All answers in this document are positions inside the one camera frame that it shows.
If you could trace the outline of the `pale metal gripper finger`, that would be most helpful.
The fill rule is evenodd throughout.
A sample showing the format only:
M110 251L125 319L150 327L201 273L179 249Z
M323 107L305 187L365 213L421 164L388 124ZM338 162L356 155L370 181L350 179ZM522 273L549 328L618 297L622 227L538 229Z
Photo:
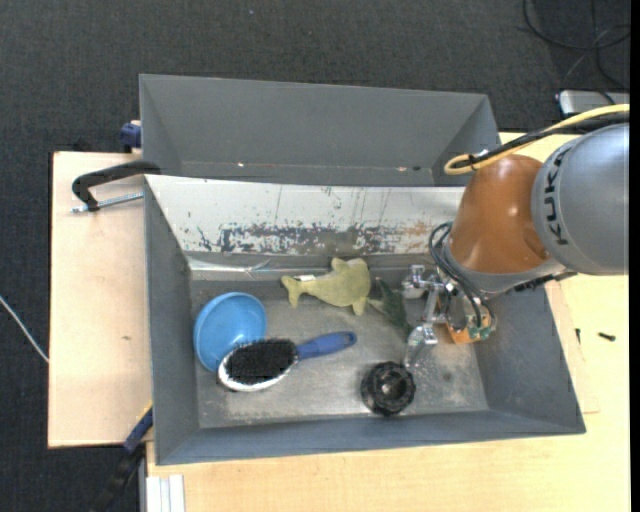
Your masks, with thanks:
M405 299L415 300L423 296L425 292L424 272L423 265L410 266L409 275L401 281L401 293Z
M406 340L403 364L408 370L420 365L425 351L439 343L435 328L432 325L415 327Z

